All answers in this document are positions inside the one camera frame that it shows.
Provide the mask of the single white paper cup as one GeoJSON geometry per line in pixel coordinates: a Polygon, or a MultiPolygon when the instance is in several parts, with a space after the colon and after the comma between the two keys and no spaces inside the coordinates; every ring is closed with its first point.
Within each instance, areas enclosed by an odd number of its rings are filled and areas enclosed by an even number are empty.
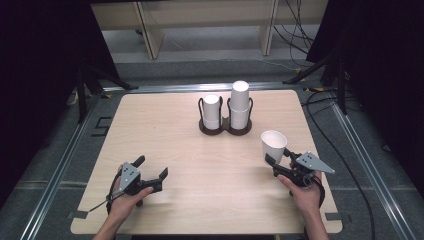
{"type": "Polygon", "coordinates": [[[280,163],[288,144],[287,138],[278,131],[267,130],[261,134],[261,142],[263,157],[269,155],[280,163]]]}

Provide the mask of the person's right hand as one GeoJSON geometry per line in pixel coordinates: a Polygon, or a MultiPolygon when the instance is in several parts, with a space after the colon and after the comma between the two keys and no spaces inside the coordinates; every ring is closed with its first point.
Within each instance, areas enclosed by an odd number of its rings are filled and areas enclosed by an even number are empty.
{"type": "Polygon", "coordinates": [[[317,184],[300,188],[283,175],[278,175],[277,178],[291,191],[295,205],[303,218],[321,218],[319,207],[321,191],[317,184]]]}

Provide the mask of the aluminium floor rail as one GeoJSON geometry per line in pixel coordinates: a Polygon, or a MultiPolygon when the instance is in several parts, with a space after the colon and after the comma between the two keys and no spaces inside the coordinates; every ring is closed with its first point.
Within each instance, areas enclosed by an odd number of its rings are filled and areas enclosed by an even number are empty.
{"type": "Polygon", "coordinates": [[[71,160],[75,154],[76,148],[79,145],[79,142],[82,139],[84,131],[86,130],[88,126],[88,122],[90,121],[91,115],[99,99],[100,99],[99,95],[91,97],[86,115],[77,124],[76,129],[74,130],[73,135],[64,153],[62,154],[60,161],[53,172],[52,177],[47,182],[40,200],[38,201],[32,214],[30,215],[30,219],[28,223],[26,224],[26,227],[21,237],[19,238],[19,240],[35,240],[37,233],[56,196],[60,183],[71,163],[71,160]]]}
{"type": "Polygon", "coordinates": [[[338,106],[334,107],[334,112],[399,238],[401,240],[418,240],[412,225],[406,219],[406,215],[398,201],[373,163],[373,159],[349,117],[344,115],[338,106]]]}

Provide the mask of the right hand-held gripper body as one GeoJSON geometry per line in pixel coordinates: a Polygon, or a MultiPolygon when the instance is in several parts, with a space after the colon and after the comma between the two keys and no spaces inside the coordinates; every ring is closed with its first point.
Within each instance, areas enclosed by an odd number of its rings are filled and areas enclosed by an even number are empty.
{"type": "Polygon", "coordinates": [[[283,175],[289,178],[298,187],[309,187],[317,171],[334,174],[335,170],[319,159],[312,152],[307,151],[303,154],[298,153],[299,157],[291,160],[289,168],[281,166],[279,163],[272,167],[273,175],[283,175]]]}

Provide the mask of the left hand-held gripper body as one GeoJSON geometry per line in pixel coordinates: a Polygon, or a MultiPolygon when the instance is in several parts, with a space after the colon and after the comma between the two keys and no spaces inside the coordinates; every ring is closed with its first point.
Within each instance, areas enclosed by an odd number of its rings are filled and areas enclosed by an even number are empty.
{"type": "Polygon", "coordinates": [[[162,190],[162,182],[159,176],[152,180],[142,180],[141,171],[132,164],[125,162],[121,168],[120,183],[116,193],[125,193],[128,195],[136,195],[141,190],[152,187],[153,193],[162,190]]]}

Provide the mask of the black curtain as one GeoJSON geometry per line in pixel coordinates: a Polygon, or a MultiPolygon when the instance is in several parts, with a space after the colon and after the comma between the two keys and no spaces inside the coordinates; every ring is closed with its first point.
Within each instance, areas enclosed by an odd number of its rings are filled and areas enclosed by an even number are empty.
{"type": "Polygon", "coordinates": [[[307,59],[330,53],[344,30],[350,85],[424,191],[424,0],[328,0],[307,59]]]}
{"type": "Polygon", "coordinates": [[[119,74],[91,0],[0,0],[0,207],[76,86],[119,74]]]}

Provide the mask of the stack of white paper cups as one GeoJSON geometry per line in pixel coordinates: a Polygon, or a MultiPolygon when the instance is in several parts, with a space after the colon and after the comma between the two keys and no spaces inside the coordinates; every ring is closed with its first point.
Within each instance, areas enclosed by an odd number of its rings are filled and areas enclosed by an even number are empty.
{"type": "Polygon", "coordinates": [[[220,127],[220,107],[218,95],[208,94],[203,98],[203,124],[207,129],[216,130],[220,127]]]}
{"type": "Polygon", "coordinates": [[[246,81],[236,81],[232,84],[230,97],[230,125],[233,129],[244,129],[248,123],[250,109],[249,84],[246,81]]]}

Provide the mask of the dark wooden cup holder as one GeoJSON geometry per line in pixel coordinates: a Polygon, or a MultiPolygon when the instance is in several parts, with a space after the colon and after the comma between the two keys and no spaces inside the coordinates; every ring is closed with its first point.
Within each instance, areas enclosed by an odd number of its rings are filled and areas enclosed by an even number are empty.
{"type": "Polygon", "coordinates": [[[223,117],[222,116],[222,106],[223,106],[223,98],[221,96],[220,100],[221,100],[221,107],[220,107],[220,114],[221,114],[221,119],[220,119],[220,127],[216,130],[210,130],[207,129],[204,124],[203,124],[203,98],[200,98],[198,100],[198,110],[199,110],[199,114],[200,114],[200,120],[199,120],[199,129],[202,133],[209,135],[209,136],[213,136],[213,135],[218,135],[223,131],[227,131],[229,134],[235,135],[235,136],[243,136],[246,135],[247,133],[250,132],[251,128],[252,128],[252,120],[251,120],[251,112],[253,110],[253,100],[250,99],[250,109],[249,109],[249,113],[248,113],[248,123],[247,126],[244,129],[233,129],[230,125],[230,121],[231,121],[231,115],[230,115],[230,106],[229,106],[229,102],[230,102],[230,98],[227,99],[227,108],[228,108],[228,116],[227,117],[223,117]]]}

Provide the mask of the black metal stand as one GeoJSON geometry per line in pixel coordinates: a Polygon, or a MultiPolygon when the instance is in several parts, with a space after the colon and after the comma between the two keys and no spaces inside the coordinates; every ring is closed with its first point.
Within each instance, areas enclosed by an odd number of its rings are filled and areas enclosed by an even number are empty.
{"type": "Polygon", "coordinates": [[[343,55],[335,50],[333,50],[330,54],[325,56],[317,63],[313,64],[311,67],[307,68],[305,71],[297,74],[294,78],[283,81],[283,84],[297,84],[302,79],[305,79],[307,76],[311,75],[312,73],[315,73],[321,68],[325,68],[323,74],[321,75],[321,83],[324,86],[330,86],[334,82],[337,83],[337,104],[342,113],[346,115],[347,110],[345,101],[345,64],[343,55]]]}
{"type": "Polygon", "coordinates": [[[128,83],[125,83],[120,79],[119,76],[111,75],[88,64],[80,65],[76,74],[76,90],[79,106],[79,123],[82,123],[88,115],[86,90],[89,90],[89,92],[94,95],[102,94],[104,92],[104,88],[99,82],[100,79],[107,80],[119,87],[122,87],[125,90],[138,89],[138,86],[133,86],[128,83]]]}

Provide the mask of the person's left hand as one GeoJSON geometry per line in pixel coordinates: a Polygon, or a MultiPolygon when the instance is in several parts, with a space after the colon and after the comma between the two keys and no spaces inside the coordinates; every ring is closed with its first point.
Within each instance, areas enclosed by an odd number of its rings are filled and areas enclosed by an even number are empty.
{"type": "Polygon", "coordinates": [[[108,218],[112,220],[125,220],[136,207],[137,203],[153,192],[152,187],[141,190],[136,195],[116,193],[112,197],[111,208],[108,218]]]}

